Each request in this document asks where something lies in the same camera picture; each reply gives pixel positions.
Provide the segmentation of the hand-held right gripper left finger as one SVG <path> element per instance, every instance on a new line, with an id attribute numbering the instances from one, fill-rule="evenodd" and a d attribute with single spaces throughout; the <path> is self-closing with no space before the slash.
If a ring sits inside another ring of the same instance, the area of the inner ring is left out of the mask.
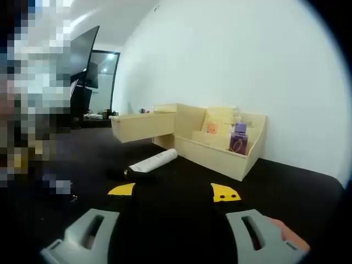
<path id="1" fill-rule="evenodd" d="M 123 227 L 117 211 L 89 209 L 40 254 L 45 261 L 108 261 L 109 249 Z"/>

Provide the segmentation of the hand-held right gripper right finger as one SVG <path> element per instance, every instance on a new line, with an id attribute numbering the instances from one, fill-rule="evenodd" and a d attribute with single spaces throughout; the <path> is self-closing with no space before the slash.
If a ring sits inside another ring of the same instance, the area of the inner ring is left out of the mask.
<path id="1" fill-rule="evenodd" d="M 223 260 L 302 260 L 304 251 L 237 190 L 212 183 L 213 245 Z"/>

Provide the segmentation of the person's right hand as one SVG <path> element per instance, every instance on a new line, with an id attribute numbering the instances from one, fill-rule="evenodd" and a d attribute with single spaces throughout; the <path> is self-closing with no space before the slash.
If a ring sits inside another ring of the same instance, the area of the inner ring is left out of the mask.
<path id="1" fill-rule="evenodd" d="M 299 247 L 300 249 L 302 249 L 304 251 L 310 250 L 309 244 L 305 240 L 303 240 L 301 237 L 299 237 L 296 233 L 294 233 L 282 221 L 280 221 L 278 219 L 270 218 L 270 217 L 268 217 L 268 219 L 281 230 L 283 240 L 290 240 L 297 247 Z"/>

